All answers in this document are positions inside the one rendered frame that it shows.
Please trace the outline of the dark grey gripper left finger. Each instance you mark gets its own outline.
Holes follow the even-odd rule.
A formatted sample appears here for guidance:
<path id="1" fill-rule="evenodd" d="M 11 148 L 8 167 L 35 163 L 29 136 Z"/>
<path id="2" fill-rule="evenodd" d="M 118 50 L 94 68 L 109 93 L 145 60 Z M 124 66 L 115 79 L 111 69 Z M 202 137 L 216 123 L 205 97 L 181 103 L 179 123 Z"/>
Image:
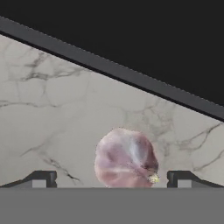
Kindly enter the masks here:
<path id="1" fill-rule="evenodd" d="M 56 179 L 56 171 L 33 171 L 23 179 L 0 185 L 0 188 L 56 188 Z"/>

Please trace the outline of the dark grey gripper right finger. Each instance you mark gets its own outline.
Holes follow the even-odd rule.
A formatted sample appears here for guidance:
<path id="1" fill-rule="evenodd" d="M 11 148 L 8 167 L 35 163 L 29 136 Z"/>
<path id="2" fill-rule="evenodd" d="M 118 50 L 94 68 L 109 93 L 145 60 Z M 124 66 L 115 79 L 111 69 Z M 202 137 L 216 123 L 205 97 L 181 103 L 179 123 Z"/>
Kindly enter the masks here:
<path id="1" fill-rule="evenodd" d="M 201 179 L 190 171 L 168 171 L 167 179 L 168 188 L 224 188 L 224 185 Z"/>

